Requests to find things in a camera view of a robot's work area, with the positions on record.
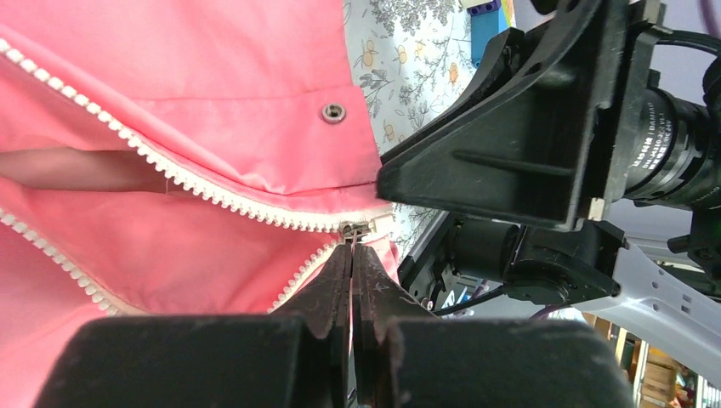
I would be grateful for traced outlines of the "pink zip-up jacket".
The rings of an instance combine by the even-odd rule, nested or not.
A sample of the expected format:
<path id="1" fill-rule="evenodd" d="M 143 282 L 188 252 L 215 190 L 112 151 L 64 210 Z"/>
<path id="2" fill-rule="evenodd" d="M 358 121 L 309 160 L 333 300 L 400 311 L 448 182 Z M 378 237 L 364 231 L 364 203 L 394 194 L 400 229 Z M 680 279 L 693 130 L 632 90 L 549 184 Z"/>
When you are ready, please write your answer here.
<path id="1" fill-rule="evenodd" d="M 88 321 L 263 313 L 391 208 L 340 1 L 1 4 L 1 404 Z"/>

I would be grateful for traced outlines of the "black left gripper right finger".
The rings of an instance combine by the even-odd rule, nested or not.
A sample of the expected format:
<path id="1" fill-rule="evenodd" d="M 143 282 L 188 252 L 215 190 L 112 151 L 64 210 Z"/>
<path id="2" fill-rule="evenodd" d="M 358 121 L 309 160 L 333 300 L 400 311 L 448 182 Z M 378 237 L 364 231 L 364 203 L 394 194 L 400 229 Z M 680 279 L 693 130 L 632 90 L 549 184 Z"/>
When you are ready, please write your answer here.
<path id="1" fill-rule="evenodd" d="M 569 320 L 442 319 L 385 272 L 352 261 L 357 398 L 370 407 L 630 407 L 609 344 Z"/>

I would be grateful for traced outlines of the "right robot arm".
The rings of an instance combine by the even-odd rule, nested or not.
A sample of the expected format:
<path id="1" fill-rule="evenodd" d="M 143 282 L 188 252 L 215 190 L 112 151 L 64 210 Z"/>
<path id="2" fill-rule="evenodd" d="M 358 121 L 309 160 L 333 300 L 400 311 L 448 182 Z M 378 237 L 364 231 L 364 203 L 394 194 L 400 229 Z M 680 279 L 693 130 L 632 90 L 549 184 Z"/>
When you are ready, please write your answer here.
<path id="1" fill-rule="evenodd" d="M 611 321 L 720 381 L 720 298 L 668 273 L 606 220 L 609 206 L 691 212 L 667 248 L 720 281 L 720 62 L 704 102 L 672 96 L 658 46 L 717 58 L 717 37 L 667 28 L 659 1 L 537 1 L 548 20 L 509 28 L 443 114 L 382 155 L 379 197 L 440 220 L 401 265 L 476 275 L 510 298 Z"/>

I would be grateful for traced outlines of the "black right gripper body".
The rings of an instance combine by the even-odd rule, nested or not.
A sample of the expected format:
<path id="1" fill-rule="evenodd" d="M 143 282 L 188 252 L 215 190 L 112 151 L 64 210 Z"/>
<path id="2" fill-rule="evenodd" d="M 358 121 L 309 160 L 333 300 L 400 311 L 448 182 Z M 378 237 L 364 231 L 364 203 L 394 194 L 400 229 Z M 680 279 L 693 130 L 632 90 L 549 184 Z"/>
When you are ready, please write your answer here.
<path id="1" fill-rule="evenodd" d="M 601 220 L 621 199 L 640 206 L 692 212 L 720 208 L 720 40 L 709 33 L 664 25 L 660 1 L 597 1 L 585 15 L 601 36 L 599 80 L 612 88 L 593 131 L 599 152 L 587 175 L 599 181 L 588 216 Z M 712 56 L 701 85 L 703 104 L 660 87 L 652 69 L 659 46 L 690 48 Z"/>

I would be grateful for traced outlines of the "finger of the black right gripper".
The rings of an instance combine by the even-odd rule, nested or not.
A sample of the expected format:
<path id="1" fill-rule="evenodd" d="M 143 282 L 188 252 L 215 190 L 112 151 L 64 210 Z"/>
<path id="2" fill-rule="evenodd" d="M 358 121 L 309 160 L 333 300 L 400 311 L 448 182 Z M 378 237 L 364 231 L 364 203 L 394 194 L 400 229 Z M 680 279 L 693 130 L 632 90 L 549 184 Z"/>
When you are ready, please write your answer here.
<path id="1" fill-rule="evenodd" d="M 512 116 L 502 112 L 496 94 L 519 74 L 535 50 L 536 34 L 533 31 L 509 28 L 494 36 L 487 44 L 470 84 L 451 106 L 451 112 L 445 115 L 442 133 L 456 131 L 470 120 L 479 118 L 483 125 L 490 122 L 506 127 L 515 125 L 520 134 L 534 134 L 533 116 Z"/>
<path id="2" fill-rule="evenodd" d="M 551 20 L 532 29 L 536 50 L 496 96 L 502 112 L 531 115 L 534 134 L 479 118 L 443 134 L 451 107 L 384 153 L 378 197 L 392 202 L 574 230 L 589 218 L 600 182 L 587 175 L 599 152 L 593 131 L 611 101 L 599 80 L 601 36 L 585 13 L 597 1 L 551 1 Z"/>

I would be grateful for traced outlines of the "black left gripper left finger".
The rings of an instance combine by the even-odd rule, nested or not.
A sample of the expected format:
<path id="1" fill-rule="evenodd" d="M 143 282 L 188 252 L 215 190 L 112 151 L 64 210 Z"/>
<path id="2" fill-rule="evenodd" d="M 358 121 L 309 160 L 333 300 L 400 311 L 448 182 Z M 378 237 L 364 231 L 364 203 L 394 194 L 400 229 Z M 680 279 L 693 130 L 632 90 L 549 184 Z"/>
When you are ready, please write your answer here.
<path id="1" fill-rule="evenodd" d="M 270 314 L 92 320 L 68 342 L 38 407 L 343 407 L 352 247 Z"/>

